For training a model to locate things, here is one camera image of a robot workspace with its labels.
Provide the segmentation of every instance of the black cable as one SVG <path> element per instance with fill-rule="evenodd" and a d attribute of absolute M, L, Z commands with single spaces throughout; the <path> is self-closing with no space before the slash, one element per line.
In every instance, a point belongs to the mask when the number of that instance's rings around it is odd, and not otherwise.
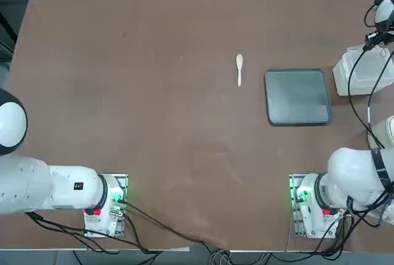
<path fill-rule="evenodd" d="M 76 260 L 78 261 L 79 265 L 83 265 L 81 260 L 78 258 L 77 254 L 75 253 L 75 251 L 73 251 L 73 254 L 74 254 Z"/>
<path fill-rule="evenodd" d="M 129 244 L 129 245 L 132 245 L 132 246 L 134 246 L 134 247 L 137 247 L 137 248 L 141 249 L 140 246 L 139 246 L 137 243 L 133 243 L 133 242 L 128 241 L 128 240 L 120 239 L 120 238 L 118 238 L 118 237 L 110 236 L 110 235 L 108 235 L 108 234 L 101 233 L 101 232 L 99 232 L 99 231 L 90 230 L 90 229 L 69 227 L 69 226 L 67 226 L 67 225 L 62 225 L 62 224 L 60 224 L 60 223 L 56 223 L 56 222 L 53 222 L 53 221 L 46 220 L 46 219 L 44 219 L 44 217 L 42 217 L 42 216 L 40 216 L 40 215 L 38 215 L 38 216 L 40 217 L 39 219 L 37 219 L 38 221 L 43 222 L 43 223 L 46 223 L 46 224 L 50 224 L 50 225 L 53 225 L 53 226 L 57 226 L 57 227 L 59 227 L 60 229 L 61 229 L 61 228 L 64 228 L 64 229 L 67 229 L 67 230 L 71 230 L 71 231 L 80 231 L 80 232 L 83 232 L 83 233 L 90 232 L 90 233 L 93 233 L 93 234 L 98 234 L 98 235 L 102 235 L 102 236 L 108 237 L 109 239 L 113 239 L 113 240 L 116 240 L 116 241 L 118 241 L 118 242 L 127 243 L 127 244 Z"/>
<path fill-rule="evenodd" d="M 369 24 L 367 23 L 367 16 L 368 16 L 368 14 L 370 13 L 370 11 L 371 11 L 374 7 L 375 7 L 375 4 L 373 4 L 373 5 L 367 10 L 367 12 L 366 12 L 365 15 L 364 15 L 364 24 L 365 24 L 365 26 L 367 26 L 367 27 L 375 27 L 375 25 L 369 25 Z"/>
<path fill-rule="evenodd" d="M 360 121 L 360 123 L 363 125 L 363 127 L 367 130 L 367 132 L 370 133 L 370 135 L 371 135 L 371 136 L 373 137 L 373 139 L 375 140 L 376 144 L 377 144 L 378 146 L 380 146 L 381 148 L 384 149 L 383 144 L 379 141 L 379 139 L 375 136 L 375 134 L 372 132 L 372 130 L 364 123 L 364 121 L 363 121 L 363 120 L 360 118 L 360 116 L 358 115 L 357 110 L 355 109 L 355 107 L 354 107 L 354 105 L 353 105 L 353 102 L 352 102 L 352 96 L 350 95 L 350 81 L 351 81 L 351 79 L 352 79 L 353 72 L 354 72 L 354 70 L 355 70 L 355 68 L 356 68 L 356 65 L 358 64 L 358 62 L 360 62 L 361 58 L 364 56 L 364 54 L 365 54 L 366 52 L 367 52 L 367 50 L 363 50 L 363 51 L 362 51 L 362 53 L 360 54 L 360 56 L 357 58 L 355 64 L 353 65 L 352 70 L 350 71 L 349 80 L 348 80 L 348 82 L 347 82 L 348 100 L 349 100 L 350 107 L 352 108 L 353 113 L 355 114 L 355 116 L 357 117 L 357 119 Z"/>
<path fill-rule="evenodd" d="M 151 250 L 149 250 L 148 248 L 145 248 L 145 247 L 142 245 L 142 243 L 141 243 L 141 241 L 140 241 L 140 238 L 138 237 L 137 228 L 135 227 L 133 221 L 132 221 L 132 220 L 130 219 L 130 217 L 127 216 L 126 214 L 123 214 L 123 217 L 127 220 L 127 222 L 129 222 L 129 224 L 130 224 L 130 226 L 131 226 L 131 228 L 132 228 L 132 230 L 133 230 L 133 233 L 134 233 L 135 241 L 136 241 L 137 244 L 139 245 L 139 247 L 140 247 L 142 253 L 144 253 L 144 254 L 146 254 L 146 255 L 158 254 L 158 253 L 160 253 L 159 251 L 151 251 Z"/>
<path fill-rule="evenodd" d="M 156 258 L 160 255 L 162 253 L 162 251 L 160 252 L 160 253 L 158 253 L 156 256 L 153 256 L 153 257 L 151 257 L 151 258 L 149 258 L 149 259 L 146 259 L 146 260 L 144 260 L 144 261 L 142 261 L 142 262 L 139 262 L 137 265 L 144 265 L 144 264 L 146 264 L 146 263 L 148 263 L 148 262 L 150 262 L 150 261 L 152 261 L 152 263 L 156 260 Z"/>
<path fill-rule="evenodd" d="M 323 234 L 322 238 L 320 239 L 318 246 L 315 248 L 315 250 L 312 253 L 308 253 L 309 254 L 308 256 L 302 257 L 302 258 L 299 258 L 299 259 L 295 259 L 295 260 L 283 260 L 283 259 L 278 258 L 277 256 L 275 256 L 274 254 L 272 254 L 272 257 L 274 257 L 278 261 L 282 261 L 282 262 L 285 262 L 285 263 L 294 263 L 294 262 L 299 262 L 299 261 L 302 261 L 302 260 L 306 260 L 306 259 L 312 258 L 313 256 L 317 255 L 319 247 L 323 243 L 324 238 L 326 237 L 326 235 L 329 232 L 329 230 L 333 227 L 333 225 L 336 224 L 336 222 L 337 221 L 333 221 L 330 224 L 330 226 L 328 227 L 328 229 L 326 230 L 326 232 Z"/>
<path fill-rule="evenodd" d="M 342 243 L 340 244 L 340 246 L 344 246 L 346 241 L 348 240 L 348 238 L 351 236 L 351 234 L 353 233 L 354 229 L 357 227 L 357 225 L 360 224 L 360 222 L 367 216 L 367 214 L 372 211 L 375 210 L 377 208 L 379 208 L 381 205 L 383 205 L 385 203 L 385 200 L 382 200 L 383 198 L 388 198 L 389 195 L 387 194 L 387 191 L 383 191 L 380 196 L 369 206 L 369 208 L 367 208 L 365 210 L 365 213 L 357 220 L 356 223 L 354 223 L 354 217 L 352 217 L 352 223 L 350 225 L 350 228 L 345 236 L 345 238 L 343 239 Z M 336 253 L 338 251 L 340 247 L 337 247 L 333 250 L 331 250 L 330 252 L 334 252 Z"/>
<path fill-rule="evenodd" d="M 87 236 L 84 236 L 84 235 L 81 235 L 81 234 L 78 234 L 78 233 L 75 233 L 75 232 L 70 232 L 70 231 L 67 231 L 66 229 L 62 229 L 62 228 L 61 228 L 61 230 L 55 229 L 55 228 L 52 228 L 52 227 L 43 225 L 43 224 L 40 223 L 38 220 L 36 220 L 34 217 L 33 217 L 33 218 L 32 218 L 31 216 L 29 216 L 29 217 L 30 217 L 38 226 L 40 226 L 40 227 L 42 227 L 42 228 L 44 228 L 44 229 L 46 229 L 46 230 L 55 231 L 55 232 L 59 232 L 59 233 L 63 233 L 63 234 L 68 234 L 68 235 L 74 237 L 78 242 L 82 243 L 82 244 L 85 245 L 88 249 L 94 251 L 95 253 L 107 253 L 107 254 L 109 254 L 109 255 L 116 255 L 116 254 L 119 253 L 119 252 L 117 252 L 117 253 L 115 252 L 115 253 L 114 253 L 114 252 L 106 251 L 106 250 L 103 249 L 96 241 L 90 239 L 90 238 L 87 237 Z M 87 244 L 86 242 L 84 242 L 83 240 L 79 239 L 77 236 L 80 236 L 80 237 L 82 237 L 82 238 L 84 238 L 84 239 L 90 240 L 90 241 L 93 242 L 100 250 L 96 250 L 96 249 L 92 248 L 90 245 L 88 245 L 88 244 Z"/>
<path fill-rule="evenodd" d="M 382 78 L 383 73 L 385 72 L 385 70 L 386 70 L 388 64 L 391 62 L 391 59 L 392 59 L 393 55 L 394 55 L 394 50 L 393 50 L 393 52 L 390 54 L 390 56 L 389 56 L 389 58 L 387 59 L 386 63 L 384 64 L 383 69 L 382 69 L 382 71 L 380 72 L 379 77 L 377 78 L 376 83 L 375 83 L 374 87 L 372 88 L 371 93 L 369 94 L 368 102 L 367 102 L 367 109 L 368 109 L 368 112 L 370 112 L 370 110 L 369 110 L 369 105 L 371 104 L 372 95 L 374 94 L 374 92 L 375 92 L 375 90 L 376 90 L 376 87 L 377 87 L 377 85 L 378 85 L 380 79 Z M 368 126 L 369 126 L 369 128 L 371 129 L 371 121 L 370 121 L 370 120 L 368 120 Z"/>
<path fill-rule="evenodd" d="M 271 257 L 272 257 L 272 253 L 270 253 L 270 254 L 269 254 L 269 256 L 268 256 L 267 260 L 265 260 L 265 262 L 264 262 L 264 264 L 263 264 L 263 265 L 267 265 L 267 264 L 268 264 L 268 262 L 269 262 L 269 260 L 271 259 Z"/>
<path fill-rule="evenodd" d="M 17 42 L 18 36 L 16 32 L 12 29 L 11 25 L 8 23 L 7 19 L 3 16 L 1 12 L 0 12 L 0 25 L 4 28 L 4 30 L 9 35 L 9 37 L 14 42 Z"/>
<path fill-rule="evenodd" d="M 342 243 L 344 242 L 344 239 L 345 239 L 345 220 L 346 220 L 346 217 L 342 220 L 342 227 L 341 227 L 341 236 L 342 236 Z M 321 255 L 322 257 L 323 257 L 323 259 L 326 259 L 326 260 L 328 260 L 328 261 L 335 261 L 335 260 L 337 260 L 337 259 L 339 259 L 339 257 L 342 255 L 342 252 L 344 251 L 344 246 L 343 246 L 343 244 L 342 244 L 342 246 L 340 247 L 340 250 L 339 250 L 339 254 L 336 256 L 336 257 L 334 257 L 334 258 L 328 258 L 328 257 L 326 257 L 326 256 L 323 256 L 323 255 Z"/>
<path fill-rule="evenodd" d="M 203 246 L 207 249 L 207 251 L 209 252 L 210 255 L 212 254 L 212 252 L 211 252 L 211 250 L 209 249 L 209 247 L 207 246 L 207 244 L 206 244 L 205 242 L 203 242 L 202 240 L 195 239 L 195 238 L 193 238 L 193 237 L 189 237 L 189 236 L 187 236 L 187 235 L 185 235 L 185 234 L 180 233 L 179 231 L 176 231 L 175 229 L 169 227 L 168 225 L 163 224 L 163 223 L 160 222 L 159 220 L 156 220 L 155 218 L 153 218 L 153 217 L 150 216 L 149 214 L 145 213 L 145 212 L 142 211 L 141 209 L 137 208 L 135 205 L 130 204 L 129 202 L 125 202 L 124 200 L 118 200 L 118 202 L 121 203 L 121 204 L 126 204 L 126 205 L 128 205 L 130 208 L 133 208 L 134 210 L 138 211 L 138 212 L 141 213 L 143 216 L 149 218 L 150 220 L 152 220 L 153 222 L 155 222 L 155 223 L 158 224 L 159 226 L 161 226 L 161 227 L 167 229 L 168 231 L 172 232 L 173 234 L 175 234 L 175 235 L 177 235 L 177 236 L 179 236 L 179 237 L 181 237 L 181 238 L 183 238 L 183 239 L 185 239 L 185 240 L 188 240 L 188 241 L 190 241 L 190 242 L 200 243 L 201 245 L 203 245 Z"/>
<path fill-rule="evenodd" d="M 237 264 L 237 263 L 234 263 L 233 262 L 233 260 L 231 260 L 231 257 L 230 257 L 230 254 L 229 253 L 227 253 L 227 251 L 223 251 L 220 255 L 225 255 L 227 258 L 228 258 L 228 260 L 226 260 L 228 263 L 230 263 L 231 265 L 258 265 L 258 264 L 260 264 L 260 262 L 265 258 L 265 253 L 261 253 L 261 255 L 259 256 L 259 258 L 256 260 L 256 261 L 253 261 L 252 263 L 250 263 L 250 264 Z"/>
<path fill-rule="evenodd" d="M 149 265 L 152 265 L 153 262 L 156 260 L 156 258 L 157 258 L 158 256 L 159 256 L 159 255 L 154 256 L 153 259 L 152 259 L 152 261 L 151 261 L 151 263 L 149 263 Z"/>

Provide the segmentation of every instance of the gray tray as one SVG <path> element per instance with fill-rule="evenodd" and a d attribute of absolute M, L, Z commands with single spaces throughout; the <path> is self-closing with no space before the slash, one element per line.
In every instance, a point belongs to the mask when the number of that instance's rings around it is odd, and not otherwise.
<path fill-rule="evenodd" d="M 331 121 L 331 99 L 321 69 L 269 69 L 264 80 L 272 125 L 324 125 Z"/>

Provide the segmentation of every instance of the metal bracket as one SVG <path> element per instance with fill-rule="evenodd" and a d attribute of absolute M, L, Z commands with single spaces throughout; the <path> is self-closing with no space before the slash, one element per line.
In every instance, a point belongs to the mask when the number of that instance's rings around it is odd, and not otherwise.
<path fill-rule="evenodd" d="M 289 175 L 289 185 L 290 185 L 290 196 L 291 196 L 291 205 L 293 212 L 293 222 L 294 222 L 294 231 L 296 236 L 306 237 L 305 229 L 304 229 L 304 221 L 302 219 L 301 211 L 299 204 L 297 203 L 297 189 L 300 187 L 302 180 L 305 178 L 307 174 L 290 174 Z"/>

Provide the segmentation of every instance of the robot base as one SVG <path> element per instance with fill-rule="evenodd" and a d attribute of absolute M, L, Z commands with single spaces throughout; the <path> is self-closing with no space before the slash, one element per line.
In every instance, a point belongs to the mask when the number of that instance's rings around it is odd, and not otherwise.
<path fill-rule="evenodd" d="M 107 199 L 101 210 L 95 210 L 93 215 L 84 212 L 85 229 L 98 231 L 110 236 L 124 234 L 123 213 L 126 207 L 119 204 L 118 199 L 126 200 L 128 174 L 102 174 L 108 185 Z M 85 233 L 88 237 L 105 237 L 104 235 Z"/>
<path fill-rule="evenodd" d="M 322 210 L 315 197 L 317 174 L 290 174 L 290 192 L 295 234 L 301 237 L 320 239 L 340 213 L 333 215 Z M 338 223 L 332 225 L 324 238 L 336 237 Z"/>

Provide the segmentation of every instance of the plastic container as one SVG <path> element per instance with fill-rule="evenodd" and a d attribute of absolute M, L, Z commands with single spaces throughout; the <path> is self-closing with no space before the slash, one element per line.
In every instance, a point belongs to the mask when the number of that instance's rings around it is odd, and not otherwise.
<path fill-rule="evenodd" d="M 372 131 L 376 138 L 383 144 L 385 148 L 394 147 L 394 116 L 384 119 L 376 125 L 372 126 Z M 369 147 L 377 147 L 375 140 L 368 134 Z"/>
<path fill-rule="evenodd" d="M 350 71 L 362 53 L 362 48 L 348 48 L 342 59 L 338 61 L 333 69 L 334 80 L 338 95 L 347 96 L 347 84 Z M 388 49 L 373 48 L 366 52 L 358 62 L 350 81 L 350 93 L 352 95 L 370 94 L 374 87 L 384 64 L 390 57 Z M 394 82 L 394 64 L 390 60 L 388 66 L 380 79 L 375 92 Z"/>

